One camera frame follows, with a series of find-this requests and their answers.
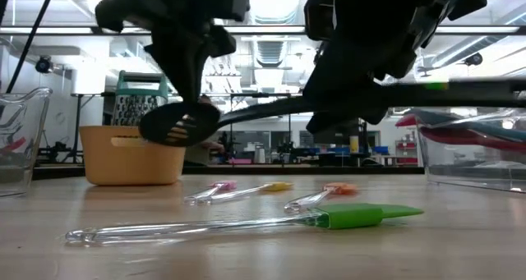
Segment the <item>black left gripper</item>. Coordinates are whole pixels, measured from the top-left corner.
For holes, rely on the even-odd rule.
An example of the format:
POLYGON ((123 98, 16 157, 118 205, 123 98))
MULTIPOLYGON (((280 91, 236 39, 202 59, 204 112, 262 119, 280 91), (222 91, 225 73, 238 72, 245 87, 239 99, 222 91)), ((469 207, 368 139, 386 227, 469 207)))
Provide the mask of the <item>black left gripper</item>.
POLYGON ((243 21, 250 0, 102 0, 95 6, 98 27, 122 32, 130 22, 149 30, 151 45, 145 47, 185 102, 197 101, 201 78, 209 57, 222 57, 236 51, 235 38, 214 19, 243 21))

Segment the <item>black slotted spoon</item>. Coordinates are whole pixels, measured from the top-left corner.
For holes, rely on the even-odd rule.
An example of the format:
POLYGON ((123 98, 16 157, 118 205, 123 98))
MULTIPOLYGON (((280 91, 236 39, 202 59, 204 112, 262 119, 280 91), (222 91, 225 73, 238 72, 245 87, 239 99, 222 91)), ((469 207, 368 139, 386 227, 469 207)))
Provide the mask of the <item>black slotted spoon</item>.
POLYGON ((139 132, 142 138, 160 145, 190 147, 208 139, 223 126, 314 110, 315 106, 302 96, 252 105, 225 114, 209 103, 170 103, 143 116, 139 132))

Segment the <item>small pink spatula clear handle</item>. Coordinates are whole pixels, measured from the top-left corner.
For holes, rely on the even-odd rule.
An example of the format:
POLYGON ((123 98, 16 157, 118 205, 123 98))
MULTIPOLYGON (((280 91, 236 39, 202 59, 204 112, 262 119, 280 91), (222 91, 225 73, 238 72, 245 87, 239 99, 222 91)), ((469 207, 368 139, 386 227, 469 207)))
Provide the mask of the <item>small pink spatula clear handle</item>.
POLYGON ((235 190, 236 188, 237 182, 234 180, 216 181, 207 186, 204 190, 185 196, 183 198, 183 202, 189 205, 210 204, 212 197, 216 193, 221 191, 235 190))

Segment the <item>black rig frame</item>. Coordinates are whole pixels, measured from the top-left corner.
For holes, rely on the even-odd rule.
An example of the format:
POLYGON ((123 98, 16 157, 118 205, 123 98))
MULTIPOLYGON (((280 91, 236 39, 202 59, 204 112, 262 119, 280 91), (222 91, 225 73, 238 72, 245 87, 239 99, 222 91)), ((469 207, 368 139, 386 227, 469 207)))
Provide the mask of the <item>black rig frame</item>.
MULTIPOLYGON (((302 25, 236 25, 225 26, 233 35, 304 35, 305 27, 302 25)), ((0 34, 29 35, 32 28, 29 26, 0 26, 0 34)), ((121 32, 101 30, 95 26, 44 26, 36 30, 37 35, 149 35, 148 30, 138 27, 125 27, 121 32)), ((526 25, 443 25, 436 28, 436 35, 522 35, 526 36, 526 25)))

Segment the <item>red slotted silicone spoon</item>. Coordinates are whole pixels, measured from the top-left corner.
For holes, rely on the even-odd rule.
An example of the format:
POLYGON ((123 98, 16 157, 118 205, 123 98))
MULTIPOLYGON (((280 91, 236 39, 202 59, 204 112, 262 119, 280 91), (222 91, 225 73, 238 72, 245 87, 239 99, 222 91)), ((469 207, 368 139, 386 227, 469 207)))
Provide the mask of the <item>red slotted silicone spoon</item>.
POLYGON ((404 127, 404 126, 416 126, 418 124, 418 120, 415 114, 405 114, 403 115, 396 123, 395 125, 397 127, 404 127))

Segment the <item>shelf rack with red bins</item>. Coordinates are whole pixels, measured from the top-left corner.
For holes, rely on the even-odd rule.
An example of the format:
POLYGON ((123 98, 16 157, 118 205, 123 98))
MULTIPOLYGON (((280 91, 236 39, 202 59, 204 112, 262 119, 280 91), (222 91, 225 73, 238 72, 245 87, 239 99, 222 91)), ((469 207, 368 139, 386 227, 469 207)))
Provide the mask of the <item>shelf rack with red bins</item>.
POLYGON ((418 162, 416 143, 413 141, 396 140, 395 157, 399 166, 414 165, 418 162))

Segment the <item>blue silicone spoon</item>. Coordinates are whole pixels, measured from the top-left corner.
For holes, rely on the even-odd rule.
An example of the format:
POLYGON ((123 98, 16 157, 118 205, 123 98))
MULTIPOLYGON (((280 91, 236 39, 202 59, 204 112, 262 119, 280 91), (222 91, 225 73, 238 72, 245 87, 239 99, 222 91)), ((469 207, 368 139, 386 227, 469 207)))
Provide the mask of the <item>blue silicone spoon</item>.
POLYGON ((502 125, 488 122, 486 119, 481 121, 472 118, 460 118, 450 113, 431 112, 421 109, 411 109, 406 114, 415 114, 418 120, 419 130, 421 127, 428 128, 454 128, 468 129, 480 134, 488 135, 502 140, 515 142, 526 142, 526 131, 506 129, 502 125))

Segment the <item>black floor equipment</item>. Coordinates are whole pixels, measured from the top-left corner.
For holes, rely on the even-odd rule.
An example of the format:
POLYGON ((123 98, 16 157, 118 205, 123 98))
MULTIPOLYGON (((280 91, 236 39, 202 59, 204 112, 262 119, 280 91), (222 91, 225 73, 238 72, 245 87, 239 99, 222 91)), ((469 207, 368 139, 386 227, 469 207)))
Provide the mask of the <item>black floor equipment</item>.
POLYGON ((36 162, 37 164, 83 164, 84 154, 81 150, 74 153, 71 148, 46 147, 39 149, 36 162))

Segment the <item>black computer monitor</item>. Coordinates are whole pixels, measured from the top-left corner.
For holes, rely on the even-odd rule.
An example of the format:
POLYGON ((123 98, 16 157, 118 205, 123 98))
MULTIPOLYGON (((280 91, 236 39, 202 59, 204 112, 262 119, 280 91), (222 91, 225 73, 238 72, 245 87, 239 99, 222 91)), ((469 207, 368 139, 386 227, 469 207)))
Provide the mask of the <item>black computer monitor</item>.
POLYGON ((321 145, 350 145, 350 138, 359 136, 360 126, 358 122, 340 123, 315 133, 313 140, 321 145))

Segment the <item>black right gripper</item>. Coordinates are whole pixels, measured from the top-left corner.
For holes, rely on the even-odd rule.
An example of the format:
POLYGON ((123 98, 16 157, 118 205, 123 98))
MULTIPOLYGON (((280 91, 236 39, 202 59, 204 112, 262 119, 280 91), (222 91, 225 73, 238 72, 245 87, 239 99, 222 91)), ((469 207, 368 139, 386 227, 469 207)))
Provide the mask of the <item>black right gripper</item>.
POLYGON ((307 130, 319 133, 349 121, 341 106, 348 76, 351 117, 380 123, 388 107, 375 77, 404 77, 443 20, 486 5, 487 0, 307 0, 307 36, 322 43, 302 92, 315 108, 307 130))

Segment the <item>yellow plastic basket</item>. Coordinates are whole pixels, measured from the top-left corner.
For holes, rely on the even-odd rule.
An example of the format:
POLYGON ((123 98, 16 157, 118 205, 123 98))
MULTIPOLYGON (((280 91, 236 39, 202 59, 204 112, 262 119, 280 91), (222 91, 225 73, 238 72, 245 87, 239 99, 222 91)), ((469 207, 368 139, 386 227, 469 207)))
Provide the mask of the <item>yellow plastic basket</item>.
POLYGON ((149 142, 136 126, 82 126, 79 132, 93 185, 171 185, 182 174, 186 150, 149 142))

